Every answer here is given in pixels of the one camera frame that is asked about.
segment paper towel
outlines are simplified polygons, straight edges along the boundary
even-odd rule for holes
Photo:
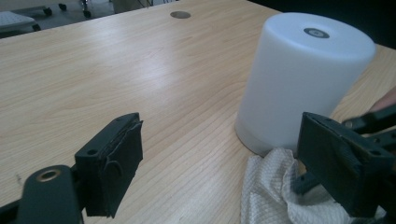
[[[350,217],[322,186],[304,196],[296,195],[291,185],[297,170],[298,162],[289,149],[275,148],[265,158],[249,158],[242,189],[241,224],[371,223],[367,218]],[[376,216],[384,215],[384,210],[378,209]]]
[[[329,117],[375,55],[375,44],[340,21],[283,13],[262,28],[235,129],[262,156],[295,152],[302,113]]]

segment floor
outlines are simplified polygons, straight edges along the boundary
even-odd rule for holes
[[[171,0],[154,0],[153,4],[154,6],[158,6],[168,2],[171,2]],[[88,19],[85,18],[82,12],[82,5],[78,0],[76,0],[76,3],[68,3],[66,6],[66,11],[61,10],[58,5],[46,6],[51,9],[51,16],[47,16],[42,8],[36,8],[34,10],[21,10],[16,11],[16,13],[34,18],[40,25],[41,30],[114,15],[113,3],[109,0],[88,1],[88,8],[92,14],[92,16]],[[14,35],[24,35],[32,32],[33,29],[31,27],[26,27],[17,31],[0,33],[0,38],[11,37]]]

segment crumpled towel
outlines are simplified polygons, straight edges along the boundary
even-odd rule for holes
[[[296,195],[291,182],[298,162],[291,150],[275,148],[267,156],[248,159],[242,189],[241,223],[351,223],[341,204],[321,185],[304,196]]]

